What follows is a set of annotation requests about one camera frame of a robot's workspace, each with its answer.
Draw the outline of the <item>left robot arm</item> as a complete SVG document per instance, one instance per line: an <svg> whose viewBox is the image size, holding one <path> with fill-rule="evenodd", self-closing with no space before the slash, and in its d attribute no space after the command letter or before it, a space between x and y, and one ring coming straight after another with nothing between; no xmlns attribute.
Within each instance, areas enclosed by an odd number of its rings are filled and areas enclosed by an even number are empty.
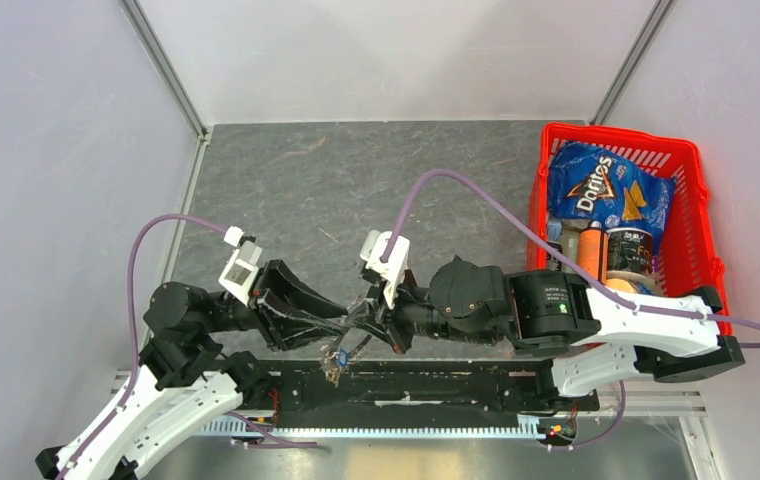
<svg viewBox="0 0 760 480"><path fill-rule="evenodd" d="M36 457L45 479L141 479L211 420L242 407L276 406L264 363L251 352L224 355L216 333L255 331L275 351L343 330L345 307L300 281L281 260L263 267L232 260L210 292L167 282L144 315L151 339L134 370L74 440Z"/></svg>

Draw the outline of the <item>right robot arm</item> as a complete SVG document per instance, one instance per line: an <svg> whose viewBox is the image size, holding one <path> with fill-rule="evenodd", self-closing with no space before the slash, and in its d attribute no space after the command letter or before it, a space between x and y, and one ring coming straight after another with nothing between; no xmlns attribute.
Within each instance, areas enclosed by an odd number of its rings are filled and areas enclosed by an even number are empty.
<svg viewBox="0 0 760 480"><path fill-rule="evenodd" d="M345 323L399 354L416 336L488 346L507 341L517 357L544 363L533 395L547 409L603 384L639 377L697 382L745 364L738 340L709 318L720 306L714 288L649 296L653 312L624 307L612 292L577 274L506 274L455 257L426 287L411 275L397 286L379 280Z"/></svg>

